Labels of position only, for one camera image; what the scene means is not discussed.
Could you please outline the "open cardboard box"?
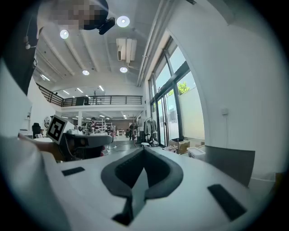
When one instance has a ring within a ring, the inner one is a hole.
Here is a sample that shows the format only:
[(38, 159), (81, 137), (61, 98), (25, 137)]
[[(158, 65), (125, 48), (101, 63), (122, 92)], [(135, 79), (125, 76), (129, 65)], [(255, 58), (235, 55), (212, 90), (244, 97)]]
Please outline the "open cardboard box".
[(185, 154), (190, 147), (190, 141), (184, 139), (171, 139), (168, 146), (177, 154)]

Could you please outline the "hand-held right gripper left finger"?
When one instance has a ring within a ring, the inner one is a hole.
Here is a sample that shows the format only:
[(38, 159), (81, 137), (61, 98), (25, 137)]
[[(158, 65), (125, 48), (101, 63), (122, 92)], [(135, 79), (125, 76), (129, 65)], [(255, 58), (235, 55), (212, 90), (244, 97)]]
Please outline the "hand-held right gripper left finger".
[(112, 195), (132, 196), (132, 188), (144, 168), (143, 151), (139, 148), (103, 168), (101, 180)]

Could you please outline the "person's left forearm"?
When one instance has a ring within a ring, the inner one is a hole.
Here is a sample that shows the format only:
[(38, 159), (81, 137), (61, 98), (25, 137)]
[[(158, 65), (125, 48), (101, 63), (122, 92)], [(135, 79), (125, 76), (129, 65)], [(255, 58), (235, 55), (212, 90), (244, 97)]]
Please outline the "person's left forearm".
[(26, 137), (26, 136), (24, 136), (24, 135), (22, 135), (20, 133), (18, 134), (18, 138), (21, 139), (21, 140), (33, 143), (42, 152), (51, 153), (57, 161), (64, 161), (65, 160), (63, 155), (61, 154), (61, 152), (59, 150), (58, 144), (56, 144), (54, 142), (36, 141), (36, 140), (28, 138), (28, 137)]

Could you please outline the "black balcony railing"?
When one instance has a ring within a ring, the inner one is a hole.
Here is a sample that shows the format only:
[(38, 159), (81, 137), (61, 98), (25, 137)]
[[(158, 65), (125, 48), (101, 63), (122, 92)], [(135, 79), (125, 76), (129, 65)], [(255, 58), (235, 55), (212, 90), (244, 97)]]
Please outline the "black balcony railing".
[(142, 105), (142, 96), (84, 96), (62, 98), (45, 87), (37, 84), (45, 99), (60, 107), (92, 106), (92, 105)]

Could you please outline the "clothes rack with garments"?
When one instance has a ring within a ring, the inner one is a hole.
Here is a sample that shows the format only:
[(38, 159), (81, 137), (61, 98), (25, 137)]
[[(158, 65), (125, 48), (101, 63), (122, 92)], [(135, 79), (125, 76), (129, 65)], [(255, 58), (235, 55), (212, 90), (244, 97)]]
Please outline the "clothes rack with garments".
[(148, 143), (156, 141), (158, 139), (158, 127), (154, 119), (148, 118), (144, 122), (144, 136)]

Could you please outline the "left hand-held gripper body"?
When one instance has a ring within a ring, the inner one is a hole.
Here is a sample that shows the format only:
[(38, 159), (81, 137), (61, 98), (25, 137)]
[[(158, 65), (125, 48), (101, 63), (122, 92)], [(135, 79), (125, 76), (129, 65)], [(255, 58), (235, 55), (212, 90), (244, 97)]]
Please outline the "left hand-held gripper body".
[(56, 115), (51, 118), (46, 135), (57, 144), (67, 162), (100, 157), (103, 147), (113, 142), (110, 135), (83, 135), (73, 124)]

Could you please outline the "white ceiling air conditioner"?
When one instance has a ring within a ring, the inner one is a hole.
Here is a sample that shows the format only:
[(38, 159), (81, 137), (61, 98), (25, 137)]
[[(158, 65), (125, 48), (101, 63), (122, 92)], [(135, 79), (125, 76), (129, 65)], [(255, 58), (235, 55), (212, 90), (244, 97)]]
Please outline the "white ceiling air conditioner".
[(132, 38), (117, 38), (117, 59), (129, 64), (135, 60), (137, 40)]

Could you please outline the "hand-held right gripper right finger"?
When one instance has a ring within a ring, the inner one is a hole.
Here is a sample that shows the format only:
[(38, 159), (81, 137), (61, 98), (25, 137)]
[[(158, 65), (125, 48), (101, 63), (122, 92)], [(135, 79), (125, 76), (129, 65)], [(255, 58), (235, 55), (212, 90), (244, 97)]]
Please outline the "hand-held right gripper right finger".
[(144, 148), (144, 169), (149, 186), (145, 191), (145, 199), (165, 198), (183, 180), (183, 170), (176, 162), (150, 148)]

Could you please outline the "person's black shirt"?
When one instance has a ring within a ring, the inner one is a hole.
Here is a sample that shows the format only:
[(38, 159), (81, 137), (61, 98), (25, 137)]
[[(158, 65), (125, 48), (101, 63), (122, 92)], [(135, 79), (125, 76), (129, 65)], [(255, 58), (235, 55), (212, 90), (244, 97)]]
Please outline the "person's black shirt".
[(20, 89), (27, 95), (36, 68), (36, 46), (41, 29), (37, 28), (37, 13), (41, 0), (21, 14), (4, 46), (2, 56)]

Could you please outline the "black office chair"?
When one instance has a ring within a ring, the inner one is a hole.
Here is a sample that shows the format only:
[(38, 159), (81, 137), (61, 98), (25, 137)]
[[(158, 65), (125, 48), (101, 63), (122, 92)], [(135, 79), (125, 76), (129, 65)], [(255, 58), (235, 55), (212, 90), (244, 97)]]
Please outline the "black office chair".
[(34, 123), (32, 125), (32, 132), (33, 132), (33, 138), (36, 139), (37, 135), (41, 134), (41, 127), (38, 123)]

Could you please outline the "black-framed glass window wall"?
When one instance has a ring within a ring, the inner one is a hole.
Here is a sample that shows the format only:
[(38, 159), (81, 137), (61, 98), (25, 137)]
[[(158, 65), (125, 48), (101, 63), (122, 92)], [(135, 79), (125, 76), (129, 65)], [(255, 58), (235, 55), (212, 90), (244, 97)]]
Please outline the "black-framed glass window wall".
[(193, 74), (171, 36), (162, 39), (150, 78), (153, 138), (162, 147), (175, 142), (200, 147), (205, 143), (203, 110)]

